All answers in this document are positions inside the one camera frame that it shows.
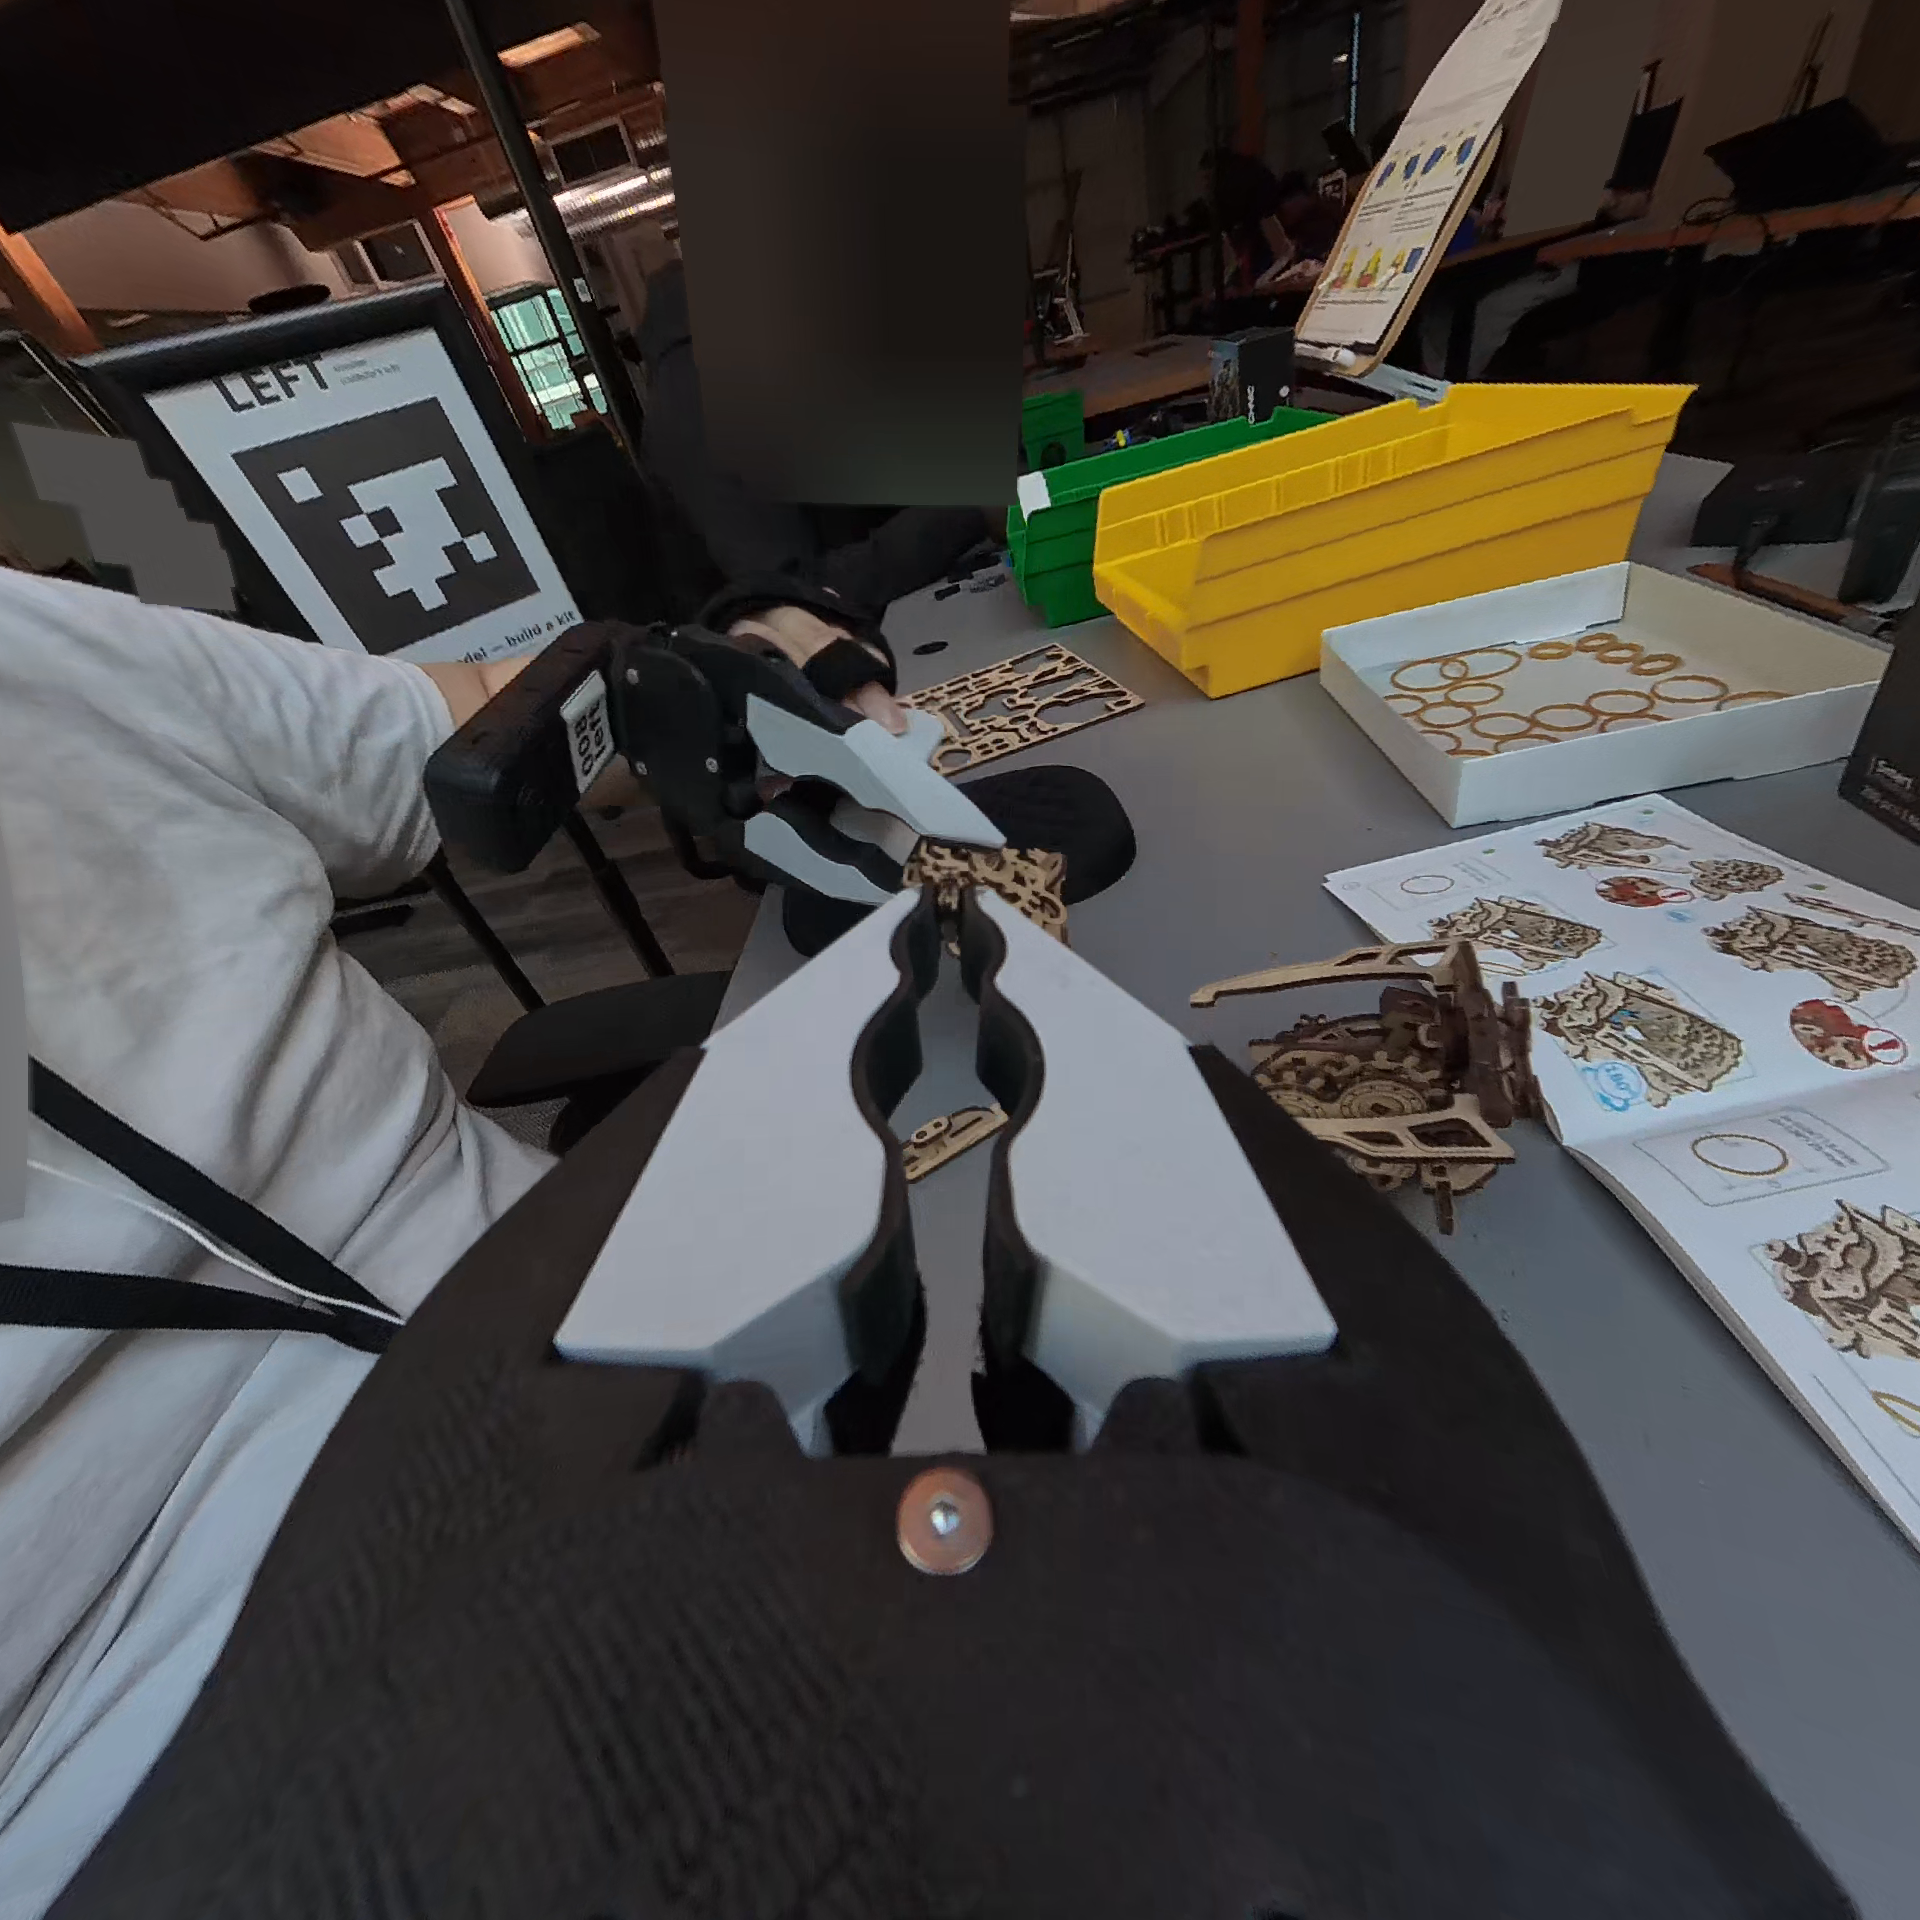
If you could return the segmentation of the dark equipment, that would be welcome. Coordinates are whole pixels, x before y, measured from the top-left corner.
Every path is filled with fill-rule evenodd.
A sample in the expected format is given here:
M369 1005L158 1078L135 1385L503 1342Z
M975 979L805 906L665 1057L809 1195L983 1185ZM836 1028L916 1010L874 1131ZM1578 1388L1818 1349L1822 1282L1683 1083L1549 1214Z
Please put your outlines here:
M1895 423L1876 446L1837 444L1733 466L1703 499L1692 545L1731 548L1738 575L1754 575L1757 554L1779 545L1844 545L1839 602L1895 603L1915 565L1915 419Z

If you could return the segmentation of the person's left hand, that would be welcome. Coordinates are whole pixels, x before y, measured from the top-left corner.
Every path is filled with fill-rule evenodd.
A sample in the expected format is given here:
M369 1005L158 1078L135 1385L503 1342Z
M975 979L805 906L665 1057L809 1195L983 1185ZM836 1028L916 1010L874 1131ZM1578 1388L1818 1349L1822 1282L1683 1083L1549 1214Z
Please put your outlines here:
M764 657L779 657L827 700L908 733L898 668L879 617L834 587L761 573L715 591L699 625Z

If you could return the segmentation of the small black box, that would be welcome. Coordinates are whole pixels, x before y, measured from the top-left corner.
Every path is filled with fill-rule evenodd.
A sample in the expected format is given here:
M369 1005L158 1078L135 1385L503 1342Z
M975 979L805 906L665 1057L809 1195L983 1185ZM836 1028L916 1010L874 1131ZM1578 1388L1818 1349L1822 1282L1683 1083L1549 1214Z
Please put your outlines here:
M1290 404L1291 326L1245 326L1213 338L1206 354L1206 421L1259 425Z

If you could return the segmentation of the wooden gear plate part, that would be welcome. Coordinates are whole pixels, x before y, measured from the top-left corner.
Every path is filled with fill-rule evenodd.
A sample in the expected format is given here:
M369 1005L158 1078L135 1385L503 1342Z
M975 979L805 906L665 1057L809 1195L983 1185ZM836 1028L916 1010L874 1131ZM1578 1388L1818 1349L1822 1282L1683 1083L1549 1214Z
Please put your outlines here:
M919 841L903 863L903 889L932 892L939 923L958 934L973 893L1007 903L1023 921L1068 945L1066 855L1042 849L969 849Z

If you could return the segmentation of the wooden mechanical model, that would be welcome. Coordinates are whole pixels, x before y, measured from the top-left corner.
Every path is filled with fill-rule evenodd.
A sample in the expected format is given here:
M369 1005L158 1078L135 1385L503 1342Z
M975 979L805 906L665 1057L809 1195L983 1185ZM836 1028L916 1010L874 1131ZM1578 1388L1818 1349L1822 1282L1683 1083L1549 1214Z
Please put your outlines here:
M1253 1042L1254 1083L1375 1191L1425 1193L1449 1236L1458 1203L1514 1166L1509 1131L1548 1117L1530 1004L1491 985L1470 939L1442 937L1212 980L1190 1007L1333 988L1378 988L1378 1004Z

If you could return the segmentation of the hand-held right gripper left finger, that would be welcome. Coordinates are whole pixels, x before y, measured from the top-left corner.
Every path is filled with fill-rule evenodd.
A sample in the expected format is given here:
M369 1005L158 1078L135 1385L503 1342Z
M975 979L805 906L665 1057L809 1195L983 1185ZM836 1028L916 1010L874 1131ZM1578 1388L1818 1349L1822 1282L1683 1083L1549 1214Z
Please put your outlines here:
M809 1453L884 1451L923 1339L892 1115L922 1075L923 897L719 1027L555 1351L769 1388Z

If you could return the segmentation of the black model kit box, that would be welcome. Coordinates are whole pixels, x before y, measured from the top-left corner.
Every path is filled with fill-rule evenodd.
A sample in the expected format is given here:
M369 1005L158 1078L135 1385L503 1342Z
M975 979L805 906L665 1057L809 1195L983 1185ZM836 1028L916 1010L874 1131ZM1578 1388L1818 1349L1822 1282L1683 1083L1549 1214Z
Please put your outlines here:
M1867 818L1917 844L1917 606L1908 609L1893 634L1837 794Z

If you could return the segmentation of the wooden clipboard with instruction sheet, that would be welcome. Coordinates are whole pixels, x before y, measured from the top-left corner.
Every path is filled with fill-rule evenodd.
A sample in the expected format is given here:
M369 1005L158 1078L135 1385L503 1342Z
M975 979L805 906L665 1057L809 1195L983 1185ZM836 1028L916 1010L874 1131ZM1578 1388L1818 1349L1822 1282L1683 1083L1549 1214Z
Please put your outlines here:
M1500 151L1503 117L1556 3L1485 3L1412 98L1294 326L1297 357L1342 377L1378 369Z

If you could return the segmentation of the open instruction booklet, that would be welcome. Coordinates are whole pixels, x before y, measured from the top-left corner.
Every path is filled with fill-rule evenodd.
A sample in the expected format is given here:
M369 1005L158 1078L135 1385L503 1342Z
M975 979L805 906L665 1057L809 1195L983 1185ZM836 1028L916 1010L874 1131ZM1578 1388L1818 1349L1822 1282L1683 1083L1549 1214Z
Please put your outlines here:
M1325 887L1521 989L1556 1141L1915 1543L1915 908L1665 798Z

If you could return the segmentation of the grey desk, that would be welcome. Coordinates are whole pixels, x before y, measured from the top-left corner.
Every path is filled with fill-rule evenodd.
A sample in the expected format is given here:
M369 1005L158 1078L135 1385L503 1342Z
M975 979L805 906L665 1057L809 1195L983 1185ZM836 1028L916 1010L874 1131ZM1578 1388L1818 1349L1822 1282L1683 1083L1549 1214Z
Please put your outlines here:
M1162 1014L1242 1042L1257 1001L1190 988L1362 937L1325 875L1455 833L1317 678L1212 701L1113 619L1069 644L1142 709L1054 757L1109 779L1139 863L1073 916L1094 962ZM1548 1382L1668 1617L1708 1644L1767 1635L1867 1651L1915 1629L1915 1553L1815 1437L1653 1236L1539 1127L1442 1250Z

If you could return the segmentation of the black white marker sign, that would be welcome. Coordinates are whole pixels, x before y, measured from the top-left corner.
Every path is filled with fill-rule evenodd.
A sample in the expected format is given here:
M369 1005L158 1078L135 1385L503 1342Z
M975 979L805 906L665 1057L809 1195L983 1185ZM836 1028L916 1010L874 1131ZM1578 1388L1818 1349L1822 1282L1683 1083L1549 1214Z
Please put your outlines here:
M78 373L211 516L253 625L492 662L583 617L525 439L436 282L92 353Z

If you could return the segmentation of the flat wooden strip part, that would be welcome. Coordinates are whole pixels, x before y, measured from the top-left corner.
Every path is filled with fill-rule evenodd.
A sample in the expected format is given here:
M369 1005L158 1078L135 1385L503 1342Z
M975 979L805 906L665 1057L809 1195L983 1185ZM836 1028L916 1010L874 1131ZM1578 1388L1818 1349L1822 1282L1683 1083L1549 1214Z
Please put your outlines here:
M925 1179L932 1171L991 1141L1005 1123L1007 1114L999 1105L965 1106L925 1121L900 1141L903 1177L909 1185Z

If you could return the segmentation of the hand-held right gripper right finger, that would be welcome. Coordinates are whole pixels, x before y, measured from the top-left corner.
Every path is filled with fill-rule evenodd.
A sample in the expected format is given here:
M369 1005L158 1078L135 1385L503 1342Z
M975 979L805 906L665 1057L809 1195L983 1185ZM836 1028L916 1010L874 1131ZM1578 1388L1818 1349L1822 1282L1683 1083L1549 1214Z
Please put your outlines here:
M1331 1353L1337 1322L1189 1039L1011 903L961 962L991 1148L971 1395L990 1451L1087 1447L1121 1393Z

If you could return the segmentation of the pile of rubber bands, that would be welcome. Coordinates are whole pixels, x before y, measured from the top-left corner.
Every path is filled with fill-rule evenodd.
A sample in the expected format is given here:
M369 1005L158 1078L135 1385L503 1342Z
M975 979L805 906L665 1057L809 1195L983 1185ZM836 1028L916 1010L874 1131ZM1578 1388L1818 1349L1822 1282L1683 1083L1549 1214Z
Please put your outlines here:
M1487 758L1703 713L1777 705L1783 689L1729 682L1619 631L1481 643L1390 666L1374 692L1442 754Z

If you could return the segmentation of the laser-cut wooden part sheet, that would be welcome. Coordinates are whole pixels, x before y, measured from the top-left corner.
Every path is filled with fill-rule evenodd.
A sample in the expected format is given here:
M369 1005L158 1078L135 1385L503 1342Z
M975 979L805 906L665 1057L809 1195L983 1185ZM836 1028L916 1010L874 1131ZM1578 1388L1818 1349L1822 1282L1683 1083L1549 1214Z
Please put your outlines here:
M1069 646L1047 643L908 692L903 706L927 717L932 771L961 777L1133 713L1142 700Z

